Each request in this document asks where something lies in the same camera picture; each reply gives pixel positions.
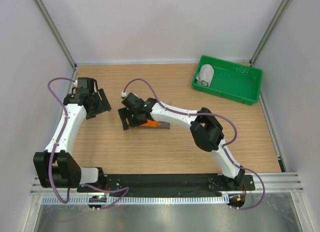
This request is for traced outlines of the grey orange towel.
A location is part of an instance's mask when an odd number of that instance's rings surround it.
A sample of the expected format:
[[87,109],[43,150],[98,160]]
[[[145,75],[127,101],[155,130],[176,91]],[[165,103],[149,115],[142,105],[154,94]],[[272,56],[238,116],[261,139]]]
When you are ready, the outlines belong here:
[[141,124],[138,128],[141,129],[170,129],[171,124],[164,121],[154,121],[154,120],[147,120],[146,123]]

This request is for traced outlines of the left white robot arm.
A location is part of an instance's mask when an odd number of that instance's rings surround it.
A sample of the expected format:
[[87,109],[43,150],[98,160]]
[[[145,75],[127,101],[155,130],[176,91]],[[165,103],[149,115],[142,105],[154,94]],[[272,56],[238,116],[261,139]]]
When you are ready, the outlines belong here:
[[106,180],[100,167],[80,167],[72,157],[82,122],[111,110],[104,93],[94,78],[82,77],[63,100],[62,115],[56,131],[43,152],[36,152],[33,163],[44,188],[77,188],[88,184],[95,192],[105,188]]

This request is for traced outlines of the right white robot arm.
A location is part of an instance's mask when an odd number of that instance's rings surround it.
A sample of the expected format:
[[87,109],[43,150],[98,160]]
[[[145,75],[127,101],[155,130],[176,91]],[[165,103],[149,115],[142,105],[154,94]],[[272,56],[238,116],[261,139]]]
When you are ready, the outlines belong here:
[[143,100],[134,93],[121,93],[123,108],[118,109],[123,130],[150,121],[166,122],[189,129],[196,146],[209,152],[220,165],[225,184],[236,190],[242,186],[245,170],[232,156],[223,127],[209,109],[185,110],[162,104],[155,98]]

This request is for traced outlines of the grey panda towel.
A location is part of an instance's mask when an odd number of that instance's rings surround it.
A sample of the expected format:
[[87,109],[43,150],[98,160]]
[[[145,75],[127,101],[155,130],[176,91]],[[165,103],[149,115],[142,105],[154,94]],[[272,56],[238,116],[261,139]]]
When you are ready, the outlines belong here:
[[212,83],[214,74],[214,68],[210,64],[204,64],[196,76],[196,83],[209,87]]

